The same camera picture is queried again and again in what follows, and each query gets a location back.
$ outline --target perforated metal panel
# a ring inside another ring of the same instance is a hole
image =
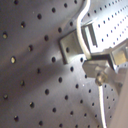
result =
[[[82,0],[0,1],[0,127],[102,127],[98,87],[82,69],[84,55],[64,65],[59,40],[75,30]],[[127,0],[92,0],[100,46],[128,35]],[[104,85],[107,125],[118,96]]]

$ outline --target pegboard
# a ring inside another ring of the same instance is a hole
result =
[[[1,128],[102,127],[98,87],[82,69],[84,55],[64,65],[59,46],[76,29],[85,2],[0,1]],[[92,0],[83,24],[91,20],[99,46],[114,47],[128,35],[127,0]],[[117,101],[104,85],[108,126]]]

